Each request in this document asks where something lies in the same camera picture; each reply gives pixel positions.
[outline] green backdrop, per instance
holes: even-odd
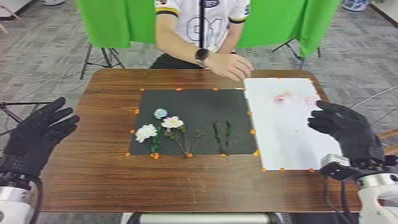
[[[240,48],[301,41],[310,56],[342,0],[253,0]],[[155,0],[79,0],[79,8],[96,47],[130,48],[132,41],[155,43]]]

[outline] white paper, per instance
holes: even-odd
[[[290,78],[246,79],[246,97],[267,170],[320,169],[329,153],[342,155],[335,138],[308,127],[320,100],[313,81]]]

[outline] black mat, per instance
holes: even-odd
[[[221,145],[215,138],[214,123],[221,127],[221,136],[226,139],[228,125],[231,124],[230,147],[226,154],[251,154],[256,151],[256,140],[251,135],[249,107],[242,90],[153,90],[144,91],[141,114],[136,120],[136,130],[146,124],[160,125],[155,110],[164,108],[169,117],[178,116],[185,122],[189,139],[194,139],[196,130],[205,136],[198,142],[194,154],[221,154]],[[144,143],[132,140],[132,154],[150,154],[152,140]],[[166,136],[160,139],[160,154],[184,155],[176,143]]]

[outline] white shirt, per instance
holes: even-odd
[[[246,22],[251,0],[205,1],[205,48],[217,52],[228,37],[230,22]],[[157,14],[178,16],[176,33],[196,46],[199,46],[199,4],[201,0],[157,0]]]

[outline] black robotic glove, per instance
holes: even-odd
[[[54,148],[77,130],[79,116],[61,121],[73,109],[59,110],[66,99],[59,98],[29,116],[11,133],[0,159],[0,171],[38,178]]]
[[[345,106],[317,102],[322,111],[313,111],[310,127],[329,134],[340,142],[343,156],[354,166],[383,163],[384,150],[367,117]]]

